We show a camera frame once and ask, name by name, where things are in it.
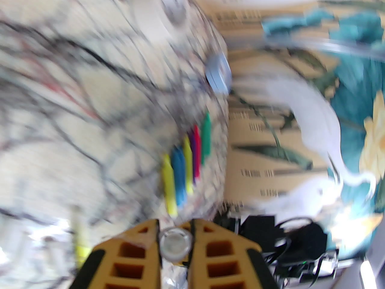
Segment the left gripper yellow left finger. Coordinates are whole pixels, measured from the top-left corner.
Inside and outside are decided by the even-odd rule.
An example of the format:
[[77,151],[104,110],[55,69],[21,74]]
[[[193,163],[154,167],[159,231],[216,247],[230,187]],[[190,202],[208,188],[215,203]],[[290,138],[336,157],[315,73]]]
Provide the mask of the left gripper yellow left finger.
[[159,221],[147,220],[96,245],[72,289],[160,289]]

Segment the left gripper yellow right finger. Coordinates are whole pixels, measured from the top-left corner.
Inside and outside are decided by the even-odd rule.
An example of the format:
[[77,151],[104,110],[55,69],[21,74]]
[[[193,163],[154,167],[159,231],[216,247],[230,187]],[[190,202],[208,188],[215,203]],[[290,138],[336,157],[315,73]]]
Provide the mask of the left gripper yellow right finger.
[[215,223],[191,220],[188,288],[277,289],[261,247]]

